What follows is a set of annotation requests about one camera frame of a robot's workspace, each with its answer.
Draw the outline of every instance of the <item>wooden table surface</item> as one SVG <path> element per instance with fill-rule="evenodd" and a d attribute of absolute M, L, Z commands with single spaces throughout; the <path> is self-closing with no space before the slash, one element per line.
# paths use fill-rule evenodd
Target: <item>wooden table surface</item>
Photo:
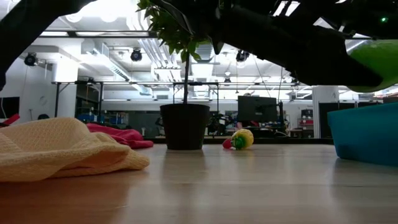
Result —
<path fill-rule="evenodd" d="M 398 223 L 398 169 L 333 146 L 141 152 L 144 171 L 0 184 L 0 223 Z"/>

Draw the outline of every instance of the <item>yellow towel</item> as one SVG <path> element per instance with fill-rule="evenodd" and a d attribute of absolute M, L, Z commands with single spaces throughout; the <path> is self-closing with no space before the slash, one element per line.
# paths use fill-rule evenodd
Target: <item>yellow towel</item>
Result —
<path fill-rule="evenodd" d="M 0 182 L 140 170 L 149 159 L 74 118 L 0 128 Z"/>

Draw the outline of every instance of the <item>yellow toy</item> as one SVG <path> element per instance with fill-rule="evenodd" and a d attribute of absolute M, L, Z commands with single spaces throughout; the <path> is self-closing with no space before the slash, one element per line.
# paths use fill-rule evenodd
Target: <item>yellow toy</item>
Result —
<path fill-rule="evenodd" d="M 236 131 L 231 139 L 227 139 L 223 146 L 229 149 L 231 146 L 235 147 L 236 150 L 243 150 L 250 147 L 254 142 L 253 133 L 247 129 L 240 129 Z"/>

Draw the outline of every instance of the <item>blue plastic container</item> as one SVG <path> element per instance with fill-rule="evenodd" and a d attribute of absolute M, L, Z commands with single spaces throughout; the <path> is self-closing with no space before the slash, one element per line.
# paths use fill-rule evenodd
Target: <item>blue plastic container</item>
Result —
<path fill-rule="evenodd" d="M 328 113 L 337 156 L 398 166 L 398 103 Z"/>

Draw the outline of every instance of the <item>white pillar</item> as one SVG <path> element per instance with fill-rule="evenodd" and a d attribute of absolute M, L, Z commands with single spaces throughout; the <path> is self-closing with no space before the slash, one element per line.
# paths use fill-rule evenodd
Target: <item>white pillar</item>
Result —
<path fill-rule="evenodd" d="M 74 82 L 77 80 L 78 64 L 65 59 L 53 64 L 53 82 Z M 60 85 L 58 117 L 75 117 L 76 85 Z"/>
<path fill-rule="evenodd" d="M 319 103 L 336 103 L 339 100 L 337 86 L 315 86 L 312 88 L 314 138 L 321 138 Z"/>

